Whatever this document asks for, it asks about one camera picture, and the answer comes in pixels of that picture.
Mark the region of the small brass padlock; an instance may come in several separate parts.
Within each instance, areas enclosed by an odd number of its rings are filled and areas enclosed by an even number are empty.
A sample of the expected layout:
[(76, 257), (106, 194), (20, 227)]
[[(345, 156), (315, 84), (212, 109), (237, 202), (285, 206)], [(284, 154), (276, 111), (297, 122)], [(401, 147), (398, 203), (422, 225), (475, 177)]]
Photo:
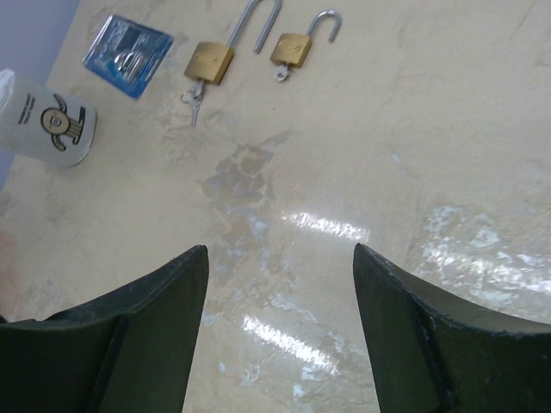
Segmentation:
[(275, 44), (270, 55), (270, 61), (278, 66), (288, 68), (301, 68), (313, 45), (313, 36), (318, 25), (326, 19), (334, 21), (329, 43), (333, 43), (342, 27), (343, 19), (339, 12), (334, 9), (327, 9), (319, 12), (311, 21), (304, 34), (285, 33), (282, 34)]

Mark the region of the silver key bunch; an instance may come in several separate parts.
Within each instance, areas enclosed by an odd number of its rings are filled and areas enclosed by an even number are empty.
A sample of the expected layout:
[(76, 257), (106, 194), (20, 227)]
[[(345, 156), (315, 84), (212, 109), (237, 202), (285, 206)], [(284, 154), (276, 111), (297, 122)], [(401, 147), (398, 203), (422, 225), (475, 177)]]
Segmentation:
[(198, 114), (201, 108), (204, 97), (205, 82), (198, 80), (193, 87), (181, 94), (180, 100), (182, 103), (188, 104), (191, 109), (191, 126), (196, 127)]

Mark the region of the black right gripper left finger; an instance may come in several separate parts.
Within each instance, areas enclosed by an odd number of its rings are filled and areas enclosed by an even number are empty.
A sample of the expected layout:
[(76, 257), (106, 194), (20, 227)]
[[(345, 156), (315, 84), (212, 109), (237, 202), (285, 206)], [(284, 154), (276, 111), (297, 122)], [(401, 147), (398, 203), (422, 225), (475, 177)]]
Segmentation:
[(2, 411), (181, 411), (208, 276), (197, 245), (44, 320), (2, 322)]

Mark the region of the large brass padlock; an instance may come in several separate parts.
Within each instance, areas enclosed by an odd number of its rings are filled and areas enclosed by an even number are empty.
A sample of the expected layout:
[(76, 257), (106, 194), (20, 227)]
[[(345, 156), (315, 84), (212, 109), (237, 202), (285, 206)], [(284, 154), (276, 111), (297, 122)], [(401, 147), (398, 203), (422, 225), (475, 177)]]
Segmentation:
[(200, 42), (192, 53), (184, 76), (196, 82), (219, 85), (232, 62), (241, 34), (258, 4), (260, 4), (259, 0), (250, 0), (246, 4), (226, 44), (210, 41)]

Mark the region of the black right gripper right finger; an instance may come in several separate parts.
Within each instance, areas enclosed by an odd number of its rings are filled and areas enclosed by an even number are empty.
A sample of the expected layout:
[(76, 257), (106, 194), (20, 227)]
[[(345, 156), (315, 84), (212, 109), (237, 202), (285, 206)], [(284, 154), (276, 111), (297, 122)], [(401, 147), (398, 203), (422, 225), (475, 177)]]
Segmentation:
[(548, 412), (550, 326), (476, 305), (357, 244), (353, 277), (382, 412)]

